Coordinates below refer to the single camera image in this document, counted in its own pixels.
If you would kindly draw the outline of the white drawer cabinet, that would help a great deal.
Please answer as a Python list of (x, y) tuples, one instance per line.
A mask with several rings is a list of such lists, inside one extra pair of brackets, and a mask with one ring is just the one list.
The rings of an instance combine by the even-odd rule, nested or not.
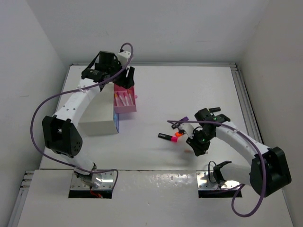
[(107, 84), (90, 102), (78, 127), (86, 136), (115, 135), (114, 84)]

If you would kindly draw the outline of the blue drawer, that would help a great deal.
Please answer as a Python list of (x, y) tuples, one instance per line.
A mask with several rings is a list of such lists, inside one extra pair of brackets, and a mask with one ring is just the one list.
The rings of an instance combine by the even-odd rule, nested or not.
[(113, 117), (117, 133), (119, 133), (119, 114), (114, 113)]

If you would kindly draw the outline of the orange capped white pen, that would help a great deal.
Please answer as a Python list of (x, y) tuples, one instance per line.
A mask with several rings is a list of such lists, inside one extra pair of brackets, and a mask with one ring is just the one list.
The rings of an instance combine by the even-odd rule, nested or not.
[(128, 97), (129, 97), (129, 100), (130, 100), (130, 105), (134, 105), (134, 101), (133, 101), (131, 92), (130, 91), (127, 91), (127, 92), (128, 92)]

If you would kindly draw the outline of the purple black highlighter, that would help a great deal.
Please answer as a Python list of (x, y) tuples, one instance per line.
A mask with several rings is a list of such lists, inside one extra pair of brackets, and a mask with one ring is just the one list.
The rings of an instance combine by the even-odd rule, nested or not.
[(189, 120), (189, 118), (187, 117), (187, 116), (185, 116), (185, 117), (183, 117), (182, 119), (180, 119), (180, 120), (178, 120), (177, 122), (174, 122), (173, 124), (172, 124), (172, 129), (176, 129), (176, 128), (178, 128), (183, 122), (185, 122), (185, 121), (188, 121)]

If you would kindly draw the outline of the pink drawer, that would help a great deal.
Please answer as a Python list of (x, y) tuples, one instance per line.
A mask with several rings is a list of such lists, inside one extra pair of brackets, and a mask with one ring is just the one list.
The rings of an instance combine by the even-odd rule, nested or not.
[(126, 114), (137, 111), (137, 95), (134, 86), (129, 89), (114, 85), (114, 111), (116, 114)]

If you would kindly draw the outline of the orange black highlighter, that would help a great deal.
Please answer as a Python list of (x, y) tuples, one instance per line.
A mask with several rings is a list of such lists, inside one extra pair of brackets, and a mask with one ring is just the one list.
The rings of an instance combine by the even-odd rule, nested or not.
[(184, 133), (185, 133), (184, 131), (178, 131), (178, 132), (175, 133), (175, 136), (177, 138), (179, 138), (179, 137), (182, 137), (184, 135)]

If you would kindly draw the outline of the pink capped white pen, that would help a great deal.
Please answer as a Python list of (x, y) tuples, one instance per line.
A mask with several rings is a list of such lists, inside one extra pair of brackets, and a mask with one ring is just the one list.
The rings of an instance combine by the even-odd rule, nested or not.
[(126, 106), (124, 99), (121, 96), (118, 96), (123, 106)]

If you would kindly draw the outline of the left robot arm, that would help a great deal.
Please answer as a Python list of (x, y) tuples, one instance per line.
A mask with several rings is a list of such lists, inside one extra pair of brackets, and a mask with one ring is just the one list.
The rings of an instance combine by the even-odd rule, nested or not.
[(101, 174), (81, 151), (83, 139), (77, 126), (90, 102), (108, 83), (126, 89), (134, 86), (134, 67), (129, 66), (133, 54), (123, 49), (118, 54), (100, 51), (82, 71), (77, 88), (63, 107), (42, 121), (45, 146), (62, 156), (87, 185), (94, 185)]

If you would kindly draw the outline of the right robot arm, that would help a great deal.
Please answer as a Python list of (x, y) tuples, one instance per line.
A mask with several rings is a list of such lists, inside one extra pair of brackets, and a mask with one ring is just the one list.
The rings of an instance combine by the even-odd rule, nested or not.
[(182, 123), (188, 136), (186, 143), (198, 157), (206, 154), (211, 140), (220, 139), (237, 151), (249, 164), (239, 166), (223, 161), (213, 168), (210, 181), (221, 184), (234, 180), (249, 185), (258, 195), (267, 197), (292, 181), (284, 151), (270, 148), (240, 131), (224, 114), (214, 115), (204, 108), (195, 114), (198, 127)]

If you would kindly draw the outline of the pink black highlighter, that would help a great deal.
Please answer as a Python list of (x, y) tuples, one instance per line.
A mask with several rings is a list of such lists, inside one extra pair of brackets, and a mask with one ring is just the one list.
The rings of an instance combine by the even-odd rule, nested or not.
[(158, 138), (164, 139), (164, 140), (168, 140), (168, 141), (172, 141), (172, 142), (177, 142), (178, 138), (175, 136), (170, 136), (167, 134), (163, 134), (163, 133), (159, 133), (158, 134)]

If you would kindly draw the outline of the yellow capped white pen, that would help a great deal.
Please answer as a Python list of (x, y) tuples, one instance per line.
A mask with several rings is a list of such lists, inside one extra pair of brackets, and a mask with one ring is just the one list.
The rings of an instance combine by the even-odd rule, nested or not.
[(116, 106), (119, 106), (119, 99), (117, 93), (114, 93), (115, 101), (116, 101)]

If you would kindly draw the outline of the purple capped white pen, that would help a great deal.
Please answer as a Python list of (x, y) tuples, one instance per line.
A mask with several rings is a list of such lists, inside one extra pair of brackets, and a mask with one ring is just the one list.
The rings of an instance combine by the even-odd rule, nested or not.
[(125, 101), (126, 106), (128, 106), (129, 102), (128, 102), (128, 95), (127, 95), (127, 93), (123, 93), (123, 97), (124, 97), (124, 101)]

